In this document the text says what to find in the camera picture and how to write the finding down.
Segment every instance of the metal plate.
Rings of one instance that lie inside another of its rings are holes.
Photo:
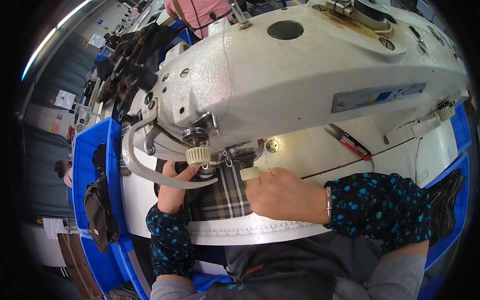
[[[276,140],[270,140],[266,143],[265,148],[270,153],[275,153],[280,148],[280,144]]]
[[[392,102],[403,96],[421,93],[427,86],[426,82],[398,84],[361,89],[335,94],[332,113],[362,108],[365,106]]]

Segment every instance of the checkered fabric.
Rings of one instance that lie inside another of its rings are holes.
[[[165,160],[159,159],[156,171],[161,172],[164,163]],[[218,178],[218,181],[200,189],[187,190],[185,202],[189,204],[190,220],[222,220],[252,213],[245,196],[245,183],[240,178],[238,162],[231,168],[222,163],[211,178]]]
[[[130,124],[127,122],[123,122],[121,124],[121,132],[120,132],[120,149],[119,149],[119,156],[117,160],[117,170],[120,174],[120,176],[129,176],[132,174],[132,171],[130,171],[127,168],[127,165],[125,164],[125,161],[123,160],[123,155],[121,152],[121,143],[123,140],[124,135],[127,133],[127,131],[130,129]]]

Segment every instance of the ruler scale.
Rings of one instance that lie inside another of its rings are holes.
[[[277,221],[255,213],[226,220],[190,222],[188,230],[192,243],[197,245],[264,244],[295,240],[329,231],[320,224]]]

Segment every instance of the bracelet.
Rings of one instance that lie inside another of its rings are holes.
[[[328,223],[332,222],[332,188],[327,186],[327,212],[328,212]]]

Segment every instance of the pink shirt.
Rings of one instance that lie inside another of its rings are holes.
[[[165,11],[167,13],[174,12],[180,18],[180,15],[175,9],[172,0],[164,0],[163,3],[165,4]],[[215,15],[219,17],[228,12],[231,8],[227,0],[178,0],[178,3],[183,14],[185,15],[185,19],[187,19],[187,22],[193,28],[198,28],[213,22],[212,18],[210,18],[211,12],[214,12]],[[208,27],[202,29],[201,31],[195,30],[194,33],[199,38],[206,38],[208,36]]]
[[[72,188],[72,168],[68,169],[63,175],[63,182],[69,187]]]

